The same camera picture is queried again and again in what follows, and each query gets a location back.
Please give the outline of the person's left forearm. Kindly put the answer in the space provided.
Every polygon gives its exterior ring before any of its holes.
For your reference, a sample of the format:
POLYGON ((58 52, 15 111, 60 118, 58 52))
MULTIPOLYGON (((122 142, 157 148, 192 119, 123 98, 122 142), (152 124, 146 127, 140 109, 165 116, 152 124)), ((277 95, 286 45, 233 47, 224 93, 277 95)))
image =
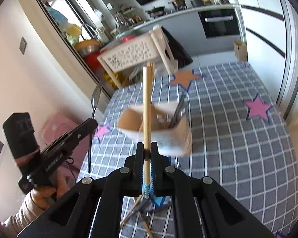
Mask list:
POLYGON ((39 207, 38 196, 30 192, 25 196, 19 211, 4 222, 0 221, 0 232, 4 237, 17 237, 17 235, 43 213, 39 207))

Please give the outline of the person's left hand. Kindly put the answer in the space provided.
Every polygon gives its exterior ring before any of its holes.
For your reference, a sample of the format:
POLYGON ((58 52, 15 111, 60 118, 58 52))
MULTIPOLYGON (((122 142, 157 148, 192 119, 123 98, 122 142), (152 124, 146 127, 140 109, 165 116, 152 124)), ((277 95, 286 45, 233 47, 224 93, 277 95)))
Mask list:
POLYGON ((57 199, 61 198, 69 190, 65 177, 59 170, 56 170, 56 187, 42 186, 36 187, 30 192, 30 196, 40 209, 47 209, 50 204, 46 201, 46 198, 51 197, 56 193, 57 199))

